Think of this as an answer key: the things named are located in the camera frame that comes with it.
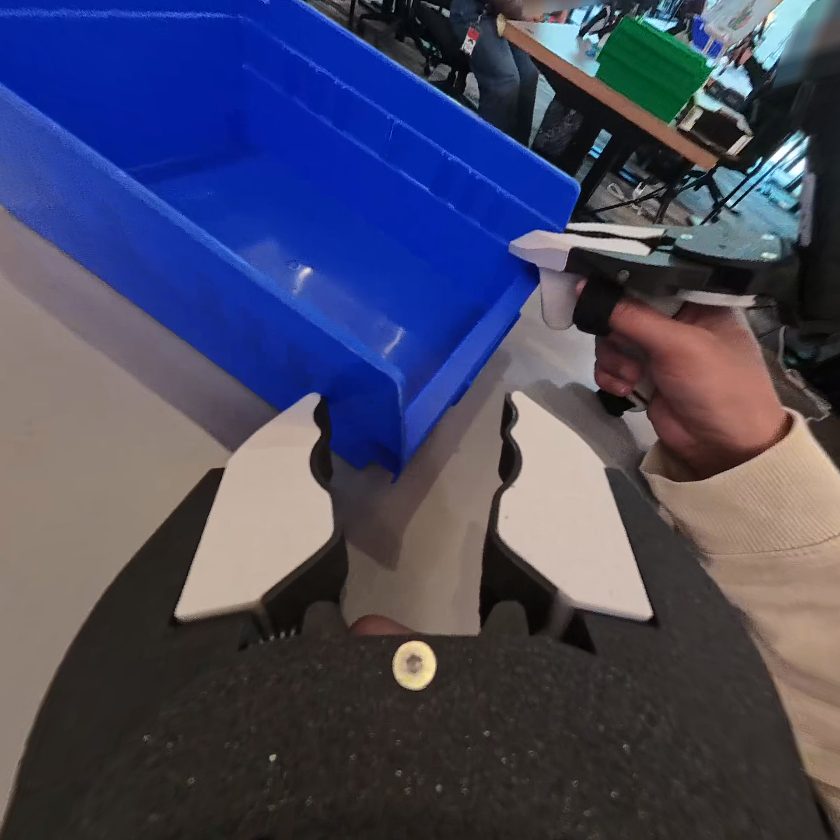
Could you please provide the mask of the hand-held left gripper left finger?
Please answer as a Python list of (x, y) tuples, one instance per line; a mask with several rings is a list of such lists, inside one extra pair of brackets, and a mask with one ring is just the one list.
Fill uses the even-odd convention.
[(180, 624), (249, 614), (268, 636), (299, 633), (337, 605), (349, 570), (334, 512), (327, 400), (305, 395), (229, 458), (174, 610)]

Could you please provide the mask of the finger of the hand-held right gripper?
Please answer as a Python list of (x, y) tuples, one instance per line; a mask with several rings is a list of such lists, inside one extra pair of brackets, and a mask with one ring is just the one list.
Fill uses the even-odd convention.
[(667, 229), (660, 226), (632, 226), (624, 224), (568, 224), (564, 232), (589, 238), (662, 239)]
[(510, 243), (510, 253), (539, 271), (542, 320), (553, 330), (572, 327), (576, 288), (583, 279), (578, 265), (589, 253), (619, 259), (650, 254), (650, 239), (589, 238), (566, 233), (532, 231)]

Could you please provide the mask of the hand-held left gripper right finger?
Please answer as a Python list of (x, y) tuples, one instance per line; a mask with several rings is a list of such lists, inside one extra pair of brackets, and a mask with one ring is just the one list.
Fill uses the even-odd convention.
[(649, 623), (655, 612), (594, 449), (524, 392), (505, 396), (500, 440), (480, 624), (504, 602), (520, 605), (532, 635), (562, 636), (581, 613)]

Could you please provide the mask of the blue plastic bin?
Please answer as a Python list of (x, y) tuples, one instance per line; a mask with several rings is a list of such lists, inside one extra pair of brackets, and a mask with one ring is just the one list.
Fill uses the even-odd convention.
[(2, 2), (2, 206), (399, 476), (519, 319), (576, 180), (302, 2)]

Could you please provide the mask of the person's right forearm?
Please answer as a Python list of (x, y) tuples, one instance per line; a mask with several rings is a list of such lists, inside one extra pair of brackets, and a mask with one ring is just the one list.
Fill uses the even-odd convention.
[(838, 831), (839, 475), (805, 418), (756, 458), (693, 479), (656, 443), (640, 469), (743, 614)]

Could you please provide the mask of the person's right hand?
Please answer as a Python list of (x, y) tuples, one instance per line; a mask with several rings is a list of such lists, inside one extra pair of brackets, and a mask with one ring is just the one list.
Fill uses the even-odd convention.
[(675, 318), (619, 301), (595, 350), (595, 383), (629, 398), (653, 387), (647, 416), (659, 442), (704, 480), (778, 444), (792, 419), (742, 310), (685, 304)]

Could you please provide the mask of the dark bag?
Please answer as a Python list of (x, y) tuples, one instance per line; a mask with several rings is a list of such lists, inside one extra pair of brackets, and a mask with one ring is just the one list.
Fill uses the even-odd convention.
[(579, 112), (554, 95), (531, 142), (531, 150), (549, 163), (560, 166), (583, 120)]

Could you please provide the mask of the wooden table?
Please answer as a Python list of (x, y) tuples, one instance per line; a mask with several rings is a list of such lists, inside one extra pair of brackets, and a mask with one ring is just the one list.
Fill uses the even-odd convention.
[(619, 173), (642, 145), (659, 144), (675, 153), (680, 175), (693, 167), (708, 172), (718, 165), (720, 157), (596, 78), (598, 62), (586, 56), (572, 25), (508, 21), (500, 27), (509, 43), (530, 55), (562, 104), (583, 118), (558, 168), (575, 175), (600, 133), (610, 136), (581, 183), (574, 221), (591, 214), (588, 205), (598, 186), (609, 174)]

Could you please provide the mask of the green plastic bin stack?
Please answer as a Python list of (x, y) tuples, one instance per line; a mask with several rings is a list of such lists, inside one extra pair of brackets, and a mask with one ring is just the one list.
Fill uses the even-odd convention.
[(672, 123), (711, 74), (707, 58), (643, 19), (624, 16), (597, 57), (596, 78)]

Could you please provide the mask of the black office chair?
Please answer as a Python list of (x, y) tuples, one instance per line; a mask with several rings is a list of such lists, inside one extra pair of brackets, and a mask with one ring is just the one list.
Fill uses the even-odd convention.
[(361, 35), (365, 24), (385, 24), (396, 40), (409, 38), (424, 59), (423, 74), (438, 90), (465, 96), (469, 57), (449, 20), (449, 1), (350, 1), (348, 26)]

